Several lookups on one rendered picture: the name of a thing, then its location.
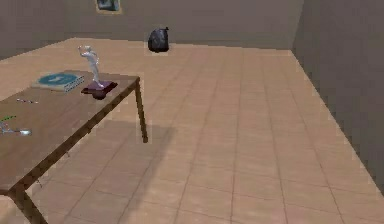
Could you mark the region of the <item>black garbage bag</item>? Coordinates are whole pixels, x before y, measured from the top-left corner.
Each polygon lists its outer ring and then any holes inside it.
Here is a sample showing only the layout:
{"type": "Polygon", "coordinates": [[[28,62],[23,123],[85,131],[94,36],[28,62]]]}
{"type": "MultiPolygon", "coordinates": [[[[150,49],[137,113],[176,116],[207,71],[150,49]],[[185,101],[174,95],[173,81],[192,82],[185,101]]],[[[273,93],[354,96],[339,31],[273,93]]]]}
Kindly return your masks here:
{"type": "Polygon", "coordinates": [[[148,38],[148,49],[160,53],[169,50],[168,27],[153,30],[148,38]]]}

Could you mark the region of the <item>white statue on maroon base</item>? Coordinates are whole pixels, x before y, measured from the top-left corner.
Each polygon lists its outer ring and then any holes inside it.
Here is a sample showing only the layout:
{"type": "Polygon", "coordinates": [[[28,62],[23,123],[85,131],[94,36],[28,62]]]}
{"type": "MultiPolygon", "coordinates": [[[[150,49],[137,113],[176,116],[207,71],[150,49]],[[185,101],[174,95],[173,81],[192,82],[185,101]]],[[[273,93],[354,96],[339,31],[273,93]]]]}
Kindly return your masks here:
{"type": "Polygon", "coordinates": [[[117,83],[99,79],[99,57],[90,46],[79,46],[78,51],[81,57],[87,59],[91,73],[93,74],[92,82],[82,90],[82,93],[91,94],[96,100],[103,100],[106,95],[117,86],[117,83]]]}

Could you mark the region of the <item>brown wooden table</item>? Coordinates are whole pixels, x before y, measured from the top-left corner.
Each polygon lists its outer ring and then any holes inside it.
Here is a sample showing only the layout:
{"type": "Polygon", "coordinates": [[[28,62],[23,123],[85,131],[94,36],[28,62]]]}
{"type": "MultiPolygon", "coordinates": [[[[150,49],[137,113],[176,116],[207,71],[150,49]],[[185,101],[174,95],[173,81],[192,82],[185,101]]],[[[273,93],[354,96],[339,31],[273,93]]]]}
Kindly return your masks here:
{"type": "Polygon", "coordinates": [[[32,131],[29,136],[0,133],[0,195],[11,198],[31,224],[48,223],[26,190],[130,93],[136,95],[142,138],[148,141],[138,76],[102,73],[102,79],[117,86],[103,100],[96,100],[81,92],[92,74],[75,73],[84,82],[69,92],[29,87],[0,101],[0,119],[15,115],[6,121],[11,129],[32,131]],[[39,103],[18,102],[18,98],[39,103]]]}

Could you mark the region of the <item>book with teal circle cover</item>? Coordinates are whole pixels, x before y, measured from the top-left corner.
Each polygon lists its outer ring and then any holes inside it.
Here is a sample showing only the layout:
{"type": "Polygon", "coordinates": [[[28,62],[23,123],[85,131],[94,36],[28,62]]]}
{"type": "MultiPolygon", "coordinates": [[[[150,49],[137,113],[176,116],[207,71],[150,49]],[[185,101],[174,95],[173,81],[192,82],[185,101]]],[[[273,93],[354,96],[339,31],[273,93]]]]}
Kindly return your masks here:
{"type": "Polygon", "coordinates": [[[84,77],[70,73],[54,73],[40,77],[31,84],[33,88],[69,92],[84,82],[84,77]]]}

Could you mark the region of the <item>silver spoon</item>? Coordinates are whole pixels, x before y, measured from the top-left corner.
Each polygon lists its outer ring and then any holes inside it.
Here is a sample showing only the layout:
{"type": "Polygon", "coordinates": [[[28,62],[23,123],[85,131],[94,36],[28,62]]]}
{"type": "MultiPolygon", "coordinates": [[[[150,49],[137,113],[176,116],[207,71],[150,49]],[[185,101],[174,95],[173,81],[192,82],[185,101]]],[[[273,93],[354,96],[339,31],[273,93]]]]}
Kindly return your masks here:
{"type": "Polygon", "coordinates": [[[21,136],[29,136],[32,134],[32,131],[28,129],[11,129],[7,124],[0,122],[0,133],[17,133],[21,136]]]}

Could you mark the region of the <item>framed wall picture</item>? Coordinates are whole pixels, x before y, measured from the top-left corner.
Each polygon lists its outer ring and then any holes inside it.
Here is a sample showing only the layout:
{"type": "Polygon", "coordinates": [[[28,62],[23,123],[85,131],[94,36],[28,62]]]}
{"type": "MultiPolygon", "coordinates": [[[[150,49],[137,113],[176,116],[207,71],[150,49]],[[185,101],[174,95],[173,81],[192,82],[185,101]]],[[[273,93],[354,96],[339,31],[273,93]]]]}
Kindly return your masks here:
{"type": "Polygon", "coordinates": [[[99,12],[120,13],[120,0],[96,0],[96,9],[99,12]]]}

